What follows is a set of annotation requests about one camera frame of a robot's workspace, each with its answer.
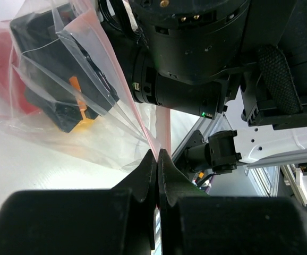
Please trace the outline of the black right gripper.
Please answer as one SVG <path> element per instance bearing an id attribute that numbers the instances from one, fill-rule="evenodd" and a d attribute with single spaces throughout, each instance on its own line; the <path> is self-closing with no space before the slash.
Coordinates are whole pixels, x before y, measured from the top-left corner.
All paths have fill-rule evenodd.
<path id="1" fill-rule="evenodd" d="M 10 29 L 21 52 L 19 72 L 27 85 L 24 95 L 61 131 L 71 132 L 82 120 L 77 94 L 82 96 L 85 114 L 91 120 L 118 102 L 116 90 L 87 51 L 72 36 L 58 37 L 51 10 L 15 18 Z M 69 82 L 73 76 L 81 93 Z"/>

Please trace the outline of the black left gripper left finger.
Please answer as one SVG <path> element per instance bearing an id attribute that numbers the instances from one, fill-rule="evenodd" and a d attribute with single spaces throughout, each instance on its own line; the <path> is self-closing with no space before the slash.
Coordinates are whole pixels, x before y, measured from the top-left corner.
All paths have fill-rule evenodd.
<path id="1" fill-rule="evenodd" d="M 151 254 L 154 155 L 108 190 L 24 190 L 0 208 L 0 254 Z"/>

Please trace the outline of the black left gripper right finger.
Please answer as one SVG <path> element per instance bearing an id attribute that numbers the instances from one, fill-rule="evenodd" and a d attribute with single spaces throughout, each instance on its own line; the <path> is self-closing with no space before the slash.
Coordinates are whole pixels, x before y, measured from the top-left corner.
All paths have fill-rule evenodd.
<path id="1" fill-rule="evenodd" d="M 285 197 L 212 197 L 165 149 L 157 162 L 163 254 L 307 254 L 307 211 Z"/>

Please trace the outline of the clear polka dot zip bag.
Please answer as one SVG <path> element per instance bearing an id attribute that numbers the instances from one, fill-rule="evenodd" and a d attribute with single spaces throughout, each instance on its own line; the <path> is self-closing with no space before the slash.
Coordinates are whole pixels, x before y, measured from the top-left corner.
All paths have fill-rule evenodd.
<path id="1" fill-rule="evenodd" d="M 25 1 L 0 21 L 0 131 L 101 166 L 130 171 L 171 149 L 170 111 L 137 103 L 126 81 L 139 48 L 109 1 Z"/>

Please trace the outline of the red toy pepper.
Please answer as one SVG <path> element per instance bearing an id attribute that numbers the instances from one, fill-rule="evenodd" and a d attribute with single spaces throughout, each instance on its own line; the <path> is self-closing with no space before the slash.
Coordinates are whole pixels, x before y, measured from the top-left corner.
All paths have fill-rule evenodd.
<path id="1" fill-rule="evenodd" d="M 24 114 L 40 111 L 29 103 L 24 95 L 27 86 L 13 68 L 19 65 L 19 57 L 9 32 L 0 32 L 0 97 L 12 108 Z"/>

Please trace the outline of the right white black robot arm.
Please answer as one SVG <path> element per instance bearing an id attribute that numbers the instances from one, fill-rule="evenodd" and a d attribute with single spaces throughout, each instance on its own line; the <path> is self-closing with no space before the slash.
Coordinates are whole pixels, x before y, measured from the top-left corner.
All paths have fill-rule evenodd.
<path id="1" fill-rule="evenodd" d="M 307 1 L 67 1 L 10 29 L 26 100 L 63 132 L 116 110 L 157 151 L 138 103 L 213 119 L 241 94 L 248 128 L 186 146 L 180 169 L 307 150 Z"/>

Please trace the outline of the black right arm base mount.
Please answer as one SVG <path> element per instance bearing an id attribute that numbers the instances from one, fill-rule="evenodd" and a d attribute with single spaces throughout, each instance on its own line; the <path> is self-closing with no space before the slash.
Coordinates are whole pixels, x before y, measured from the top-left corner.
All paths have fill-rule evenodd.
<path id="1" fill-rule="evenodd" d="M 189 132 L 173 153 L 172 159 L 176 168 L 198 186 L 211 169 L 209 146 L 201 131 Z"/>

